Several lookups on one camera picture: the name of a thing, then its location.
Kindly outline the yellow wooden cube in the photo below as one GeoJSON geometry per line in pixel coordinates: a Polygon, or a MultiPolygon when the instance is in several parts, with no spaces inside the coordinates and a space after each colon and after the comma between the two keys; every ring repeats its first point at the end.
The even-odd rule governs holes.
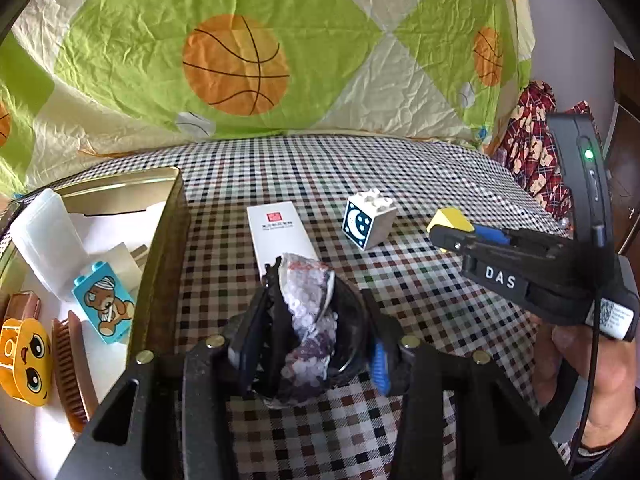
{"type": "Polygon", "coordinates": [[[457,208],[439,208],[434,217],[426,227],[426,232],[431,233],[435,226],[446,226],[463,232],[474,232],[475,228],[471,221],[465,217],[457,208]]]}

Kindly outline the floral fabric-covered round mirror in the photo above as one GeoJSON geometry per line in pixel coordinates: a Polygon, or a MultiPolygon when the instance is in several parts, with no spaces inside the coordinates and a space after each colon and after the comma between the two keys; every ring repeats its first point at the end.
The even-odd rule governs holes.
{"type": "Polygon", "coordinates": [[[268,408],[302,406],[366,367],[360,293],[326,263],[286,252],[265,275],[268,330],[254,391],[268,408]]]}

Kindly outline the yellow face toy block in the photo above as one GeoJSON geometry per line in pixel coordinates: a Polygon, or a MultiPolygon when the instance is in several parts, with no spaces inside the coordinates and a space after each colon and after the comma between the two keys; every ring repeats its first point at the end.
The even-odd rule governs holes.
{"type": "Polygon", "coordinates": [[[1,327],[1,388],[12,399],[39,408],[51,399],[52,350],[35,318],[8,318],[1,327]]]}

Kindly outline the white moon toy block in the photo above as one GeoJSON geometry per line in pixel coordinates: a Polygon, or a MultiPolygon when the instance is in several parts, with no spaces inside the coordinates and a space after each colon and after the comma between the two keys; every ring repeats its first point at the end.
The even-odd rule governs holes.
{"type": "Polygon", "coordinates": [[[341,231],[363,252],[386,241],[398,209],[391,197],[377,188],[349,196],[341,231]]]}

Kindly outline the checkered tablecloth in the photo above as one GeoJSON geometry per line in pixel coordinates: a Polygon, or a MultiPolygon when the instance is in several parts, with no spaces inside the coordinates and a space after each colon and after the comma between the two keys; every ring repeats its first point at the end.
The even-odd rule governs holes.
{"type": "MultiPolygon", "coordinates": [[[[164,148],[102,162],[86,179],[173,166],[183,177],[191,224],[177,299],[175,343],[186,350],[250,301],[258,280],[246,208],[295,205],[318,256],[437,349],[487,351],[527,401],[533,393],[535,326],[528,315],[465,280],[458,260],[425,228],[438,208],[471,220],[551,231],[555,224],[510,174],[488,158],[443,143],[363,136],[274,136],[164,148]],[[377,188],[398,209],[386,241],[363,252],[342,231],[349,196],[377,188]]],[[[367,375],[318,401],[282,412],[254,396],[229,402],[244,479],[383,479],[400,402],[367,375]]]]}

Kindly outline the red patterned fabric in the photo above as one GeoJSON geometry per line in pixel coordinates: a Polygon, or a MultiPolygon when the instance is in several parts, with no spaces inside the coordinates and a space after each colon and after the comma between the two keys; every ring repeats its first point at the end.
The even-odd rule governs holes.
{"type": "Polygon", "coordinates": [[[555,96],[544,81],[532,80],[522,91],[492,158],[556,221],[568,220],[570,189],[564,184],[560,159],[547,118],[555,114],[555,96]]]}

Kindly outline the white small card box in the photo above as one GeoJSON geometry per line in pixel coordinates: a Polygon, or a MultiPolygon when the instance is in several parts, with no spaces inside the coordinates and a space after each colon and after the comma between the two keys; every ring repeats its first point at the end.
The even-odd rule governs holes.
{"type": "Polygon", "coordinates": [[[314,245],[290,200],[250,206],[246,208],[246,213],[260,278],[265,275],[266,266],[273,266],[285,252],[318,259],[314,245]]]}

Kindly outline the blue bear toy block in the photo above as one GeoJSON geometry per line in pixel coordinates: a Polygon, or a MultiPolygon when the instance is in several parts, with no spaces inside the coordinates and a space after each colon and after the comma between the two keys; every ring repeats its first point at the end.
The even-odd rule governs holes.
{"type": "Polygon", "coordinates": [[[97,261],[88,274],[78,275],[72,293],[104,344],[116,344],[128,334],[134,300],[107,262],[97,261]]]}

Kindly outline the gold metal tray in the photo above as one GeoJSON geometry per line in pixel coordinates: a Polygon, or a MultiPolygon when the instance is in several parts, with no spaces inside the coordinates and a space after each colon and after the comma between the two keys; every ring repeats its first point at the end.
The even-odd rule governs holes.
{"type": "Polygon", "coordinates": [[[64,321],[72,310],[82,323],[89,362],[100,370],[120,370],[144,349],[171,352],[190,223],[180,170],[133,171],[53,191],[62,197],[89,255],[79,275],[88,274],[97,261],[107,262],[134,300],[128,334],[104,344],[75,297],[66,302],[48,292],[10,240],[1,252],[2,292],[34,292],[41,300],[41,323],[64,321]]]}

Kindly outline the brown rectangular soap bar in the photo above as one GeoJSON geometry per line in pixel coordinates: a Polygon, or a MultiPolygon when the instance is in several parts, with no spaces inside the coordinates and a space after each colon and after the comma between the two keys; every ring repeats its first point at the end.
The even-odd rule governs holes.
{"type": "Polygon", "coordinates": [[[34,292],[17,292],[9,298],[4,311],[3,319],[26,320],[34,318],[38,320],[41,311],[41,300],[34,292]]]}

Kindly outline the clear plastic box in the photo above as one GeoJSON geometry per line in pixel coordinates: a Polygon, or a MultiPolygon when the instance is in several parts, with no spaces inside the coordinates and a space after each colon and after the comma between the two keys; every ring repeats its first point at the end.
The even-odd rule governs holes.
{"type": "Polygon", "coordinates": [[[62,197],[45,188],[13,221],[10,235],[47,291],[61,301],[72,302],[75,278],[89,255],[62,197]]]}

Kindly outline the basketball-pattern green bedsheet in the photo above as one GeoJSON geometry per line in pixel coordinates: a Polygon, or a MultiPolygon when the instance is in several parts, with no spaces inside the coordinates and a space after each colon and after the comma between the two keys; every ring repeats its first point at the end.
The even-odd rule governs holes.
{"type": "Polygon", "coordinates": [[[488,152],[534,47],[529,0],[1,0],[1,192],[279,133],[488,152]]]}

